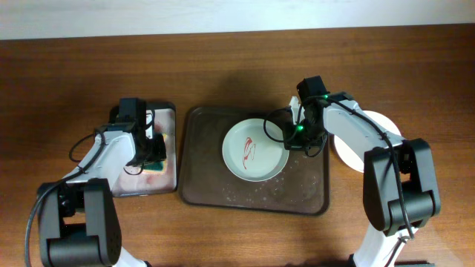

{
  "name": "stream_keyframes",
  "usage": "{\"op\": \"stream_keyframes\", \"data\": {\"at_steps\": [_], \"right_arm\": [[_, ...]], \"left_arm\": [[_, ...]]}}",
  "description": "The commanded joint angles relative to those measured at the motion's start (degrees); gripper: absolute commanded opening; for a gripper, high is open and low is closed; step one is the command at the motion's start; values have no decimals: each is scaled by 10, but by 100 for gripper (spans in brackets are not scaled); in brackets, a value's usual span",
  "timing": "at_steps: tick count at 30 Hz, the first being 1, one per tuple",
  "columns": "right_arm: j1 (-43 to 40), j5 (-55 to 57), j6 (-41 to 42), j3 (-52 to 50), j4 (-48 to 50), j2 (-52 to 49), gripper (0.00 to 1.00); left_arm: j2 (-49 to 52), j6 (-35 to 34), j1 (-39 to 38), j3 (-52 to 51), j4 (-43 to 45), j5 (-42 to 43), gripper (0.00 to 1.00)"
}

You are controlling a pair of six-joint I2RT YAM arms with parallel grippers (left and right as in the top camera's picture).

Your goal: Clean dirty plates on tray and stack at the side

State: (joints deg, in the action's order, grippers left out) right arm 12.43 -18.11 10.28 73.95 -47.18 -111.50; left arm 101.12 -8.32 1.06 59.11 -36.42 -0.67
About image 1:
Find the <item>green yellow sponge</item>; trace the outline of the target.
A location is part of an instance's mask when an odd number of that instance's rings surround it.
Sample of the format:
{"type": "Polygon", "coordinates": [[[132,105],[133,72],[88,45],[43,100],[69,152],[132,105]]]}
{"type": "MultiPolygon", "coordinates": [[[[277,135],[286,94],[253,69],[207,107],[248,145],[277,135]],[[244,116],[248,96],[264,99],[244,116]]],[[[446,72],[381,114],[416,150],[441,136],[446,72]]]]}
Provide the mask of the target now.
{"type": "Polygon", "coordinates": [[[167,160],[165,137],[161,133],[155,133],[148,144],[149,152],[145,158],[144,169],[146,171],[163,171],[167,160]]]}

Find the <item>white plate front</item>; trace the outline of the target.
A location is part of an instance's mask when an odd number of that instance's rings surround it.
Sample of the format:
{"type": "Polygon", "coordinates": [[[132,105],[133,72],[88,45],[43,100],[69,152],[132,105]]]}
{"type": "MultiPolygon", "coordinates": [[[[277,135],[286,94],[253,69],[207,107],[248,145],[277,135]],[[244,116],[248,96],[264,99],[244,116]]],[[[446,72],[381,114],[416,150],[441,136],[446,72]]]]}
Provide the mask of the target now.
{"type": "MultiPolygon", "coordinates": [[[[379,123],[380,126],[389,130],[389,132],[401,136],[401,132],[396,124],[385,115],[375,111],[364,111],[372,120],[379,123]]],[[[335,152],[344,164],[360,173],[364,172],[364,162],[358,155],[338,136],[333,137],[335,152]]]]}

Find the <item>pale green plate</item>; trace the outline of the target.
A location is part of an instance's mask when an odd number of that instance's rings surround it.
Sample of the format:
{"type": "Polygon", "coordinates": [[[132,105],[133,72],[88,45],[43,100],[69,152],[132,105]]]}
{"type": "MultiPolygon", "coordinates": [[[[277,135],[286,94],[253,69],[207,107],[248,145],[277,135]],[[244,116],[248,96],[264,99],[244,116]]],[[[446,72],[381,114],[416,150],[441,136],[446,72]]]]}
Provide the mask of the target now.
{"type": "Polygon", "coordinates": [[[223,139],[222,157],[226,167],[242,180],[263,182],[286,166],[289,151],[277,142],[282,130],[263,119],[245,119],[232,126],[223,139]]]}

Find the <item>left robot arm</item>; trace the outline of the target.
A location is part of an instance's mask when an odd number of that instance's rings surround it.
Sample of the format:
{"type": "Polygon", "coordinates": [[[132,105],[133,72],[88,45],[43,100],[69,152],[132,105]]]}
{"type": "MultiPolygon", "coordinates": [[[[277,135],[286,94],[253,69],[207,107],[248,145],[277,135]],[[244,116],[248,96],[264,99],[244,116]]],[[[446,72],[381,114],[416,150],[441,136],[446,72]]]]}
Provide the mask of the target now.
{"type": "Polygon", "coordinates": [[[112,192],[127,166],[144,168],[166,159],[164,137],[154,131],[158,104],[122,98],[108,123],[90,134],[94,143],[76,167],[40,185],[27,221],[24,262],[30,266],[30,230],[39,227],[44,266],[148,266],[122,246],[112,192]]]}

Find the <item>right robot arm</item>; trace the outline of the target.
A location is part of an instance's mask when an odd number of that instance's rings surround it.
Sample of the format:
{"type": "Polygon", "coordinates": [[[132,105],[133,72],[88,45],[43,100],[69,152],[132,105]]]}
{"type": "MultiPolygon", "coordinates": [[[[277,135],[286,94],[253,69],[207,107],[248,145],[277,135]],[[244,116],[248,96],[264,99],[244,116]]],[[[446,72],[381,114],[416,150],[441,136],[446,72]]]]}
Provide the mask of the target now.
{"type": "Polygon", "coordinates": [[[297,92],[297,110],[284,129],[285,149],[321,151],[333,135],[364,163],[363,206],[370,224],[349,266],[394,266],[414,234],[441,211],[429,144],[391,133],[348,93],[330,93],[320,76],[303,79],[297,92]]]}

